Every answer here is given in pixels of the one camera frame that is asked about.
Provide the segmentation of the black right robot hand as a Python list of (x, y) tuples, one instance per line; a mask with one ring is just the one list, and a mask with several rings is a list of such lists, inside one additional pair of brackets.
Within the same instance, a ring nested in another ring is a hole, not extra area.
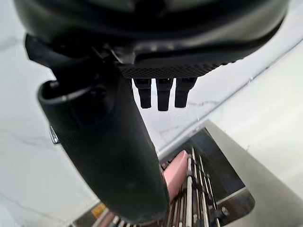
[(187, 105), (198, 77), (279, 30), (286, 0), (16, 0), (30, 60), (49, 68), (37, 99), (97, 197), (132, 224), (166, 215), (169, 191), (140, 108)]

